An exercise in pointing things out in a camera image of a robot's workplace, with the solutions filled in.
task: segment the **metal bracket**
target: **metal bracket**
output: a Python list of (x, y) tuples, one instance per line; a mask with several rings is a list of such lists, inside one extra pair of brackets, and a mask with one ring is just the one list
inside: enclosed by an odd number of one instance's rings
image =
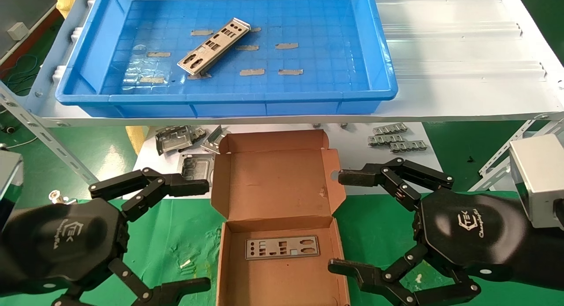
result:
[(517, 139), (522, 139), (523, 138), (523, 133), (525, 133), (525, 131), (528, 130), (528, 128), (531, 127), (531, 125), (534, 123), (534, 119), (530, 119), (529, 121), (526, 121), (516, 132), (514, 135), (512, 135), (507, 142), (505, 142), (505, 144), (503, 144), (503, 146), (501, 146), (501, 148), (495, 153), (495, 155), (493, 155), (493, 157), (491, 157), (491, 159), (489, 159), (485, 165), (483, 165), (483, 167), (479, 170), (478, 173), (480, 173), (480, 176), (484, 176), (486, 174), (486, 172), (488, 171), (488, 169), (490, 169), (492, 167), (492, 165), (503, 155), (503, 153), (505, 153), (508, 149), (509, 149), (509, 143), (512, 141), (515, 141)]
[(15, 94), (0, 82), (0, 104), (2, 104), (9, 113), (12, 113), (18, 121), (26, 126), (41, 142), (43, 142), (55, 155), (59, 157), (68, 167), (77, 173), (86, 183), (93, 184), (98, 182), (96, 176), (77, 158), (65, 145), (63, 145), (57, 137), (34, 115), (16, 101)]
[(229, 133), (231, 132), (226, 129), (222, 129), (221, 125), (219, 125), (215, 130), (213, 130), (213, 132), (210, 133), (204, 143), (202, 143), (202, 149), (219, 154), (219, 142)]
[(424, 141), (404, 141), (390, 143), (390, 152), (403, 153), (412, 151), (425, 151), (427, 144)]
[(181, 154), (177, 171), (186, 180), (205, 179), (212, 186), (215, 154)]
[(250, 25), (233, 18), (212, 37), (204, 41), (186, 57), (178, 61), (178, 66), (190, 73), (197, 75), (205, 73), (217, 60), (223, 56), (232, 45), (243, 35), (250, 31)]
[(246, 260), (318, 256), (318, 238), (315, 235), (285, 238), (247, 239)]
[(394, 123), (384, 125), (382, 127), (375, 127), (372, 131), (374, 132), (374, 135), (397, 134), (407, 131), (407, 127), (403, 123)]
[(374, 135), (368, 137), (369, 146), (390, 145), (391, 143), (404, 142), (403, 137), (399, 134), (392, 135)]
[[(545, 134), (558, 135), (562, 131), (564, 131), (564, 119), (561, 119), (560, 121), (550, 121), (550, 122), (548, 122), (548, 124), (546, 124), (544, 127), (542, 127), (542, 129), (540, 129), (538, 132), (534, 133), (533, 137), (537, 137), (537, 136), (545, 135)], [(510, 139), (506, 144), (509, 146), (509, 142), (511, 142), (511, 141), (514, 141), (514, 139)], [(491, 171), (487, 172), (486, 174), (482, 174), (482, 179), (480, 179), (480, 181), (478, 181), (475, 185), (473, 185), (468, 191), (488, 190), (496, 182), (500, 181), (500, 179), (502, 179), (510, 171), (511, 171), (511, 169), (510, 169), (510, 166), (509, 166), (509, 157), (506, 157), (495, 168), (493, 168)]]

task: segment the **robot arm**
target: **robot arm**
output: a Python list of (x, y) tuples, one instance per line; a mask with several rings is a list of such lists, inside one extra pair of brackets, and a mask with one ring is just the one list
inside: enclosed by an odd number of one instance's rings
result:
[[(425, 198), (405, 181), (433, 190)], [(332, 259), (330, 272), (356, 279), (361, 291), (384, 296), (395, 306), (447, 306), (468, 302), (480, 292), (469, 276), (522, 282), (564, 290), (564, 232), (533, 228), (518, 200), (451, 191), (454, 179), (401, 158), (341, 171), (343, 185), (382, 186), (415, 211), (416, 245), (386, 269)], [(454, 284), (410, 292), (400, 280), (423, 260)]]
[[(121, 210), (109, 200), (139, 191)], [(123, 263), (135, 222), (166, 195), (203, 195), (206, 180), (145, 168), (89, 186), (92, 200), (14, 209), (0, 238), (0, 296), (43, 294), (67, 288), (53, 306), (89, 306), (79, 301), (112, 274), (137, 296), (133, 306), (177, 306), (182, 296), (210, 289), (208, 278), (148, 288)]]

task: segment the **metal shelf frame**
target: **metal shelf frame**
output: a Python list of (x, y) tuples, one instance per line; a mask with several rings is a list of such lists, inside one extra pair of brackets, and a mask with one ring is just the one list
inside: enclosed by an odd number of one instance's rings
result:
[(0, 83), (0, 103), (88, 183), (49, 127), (564, 119), (564, 67), (520, 0), (376, 1), (400, 91), (372, 115), (105, 119), (61, 105), (57, 81), (95, 0), (76, 0), (30, 94)]

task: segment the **cardboard box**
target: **cardboard box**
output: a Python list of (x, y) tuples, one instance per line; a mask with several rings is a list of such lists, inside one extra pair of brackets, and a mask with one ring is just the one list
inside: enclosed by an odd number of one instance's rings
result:
[[(211, 205), (227, 218), (219, 248), (217, 306), (348, 306), (332, 213), (345, 189), (322, 130), (229, 134), (215, 158)], [(316, 235), (319, 256), (246, 260), (247, 239)]]

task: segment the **cardboard box lid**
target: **cardboard box lid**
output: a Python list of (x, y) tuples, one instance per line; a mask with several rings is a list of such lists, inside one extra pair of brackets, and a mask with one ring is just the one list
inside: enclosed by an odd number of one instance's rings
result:
[(345, 188), (323, 130), (228, 134), (215, 158), (211, 205), (228, 221), (331, 216)]

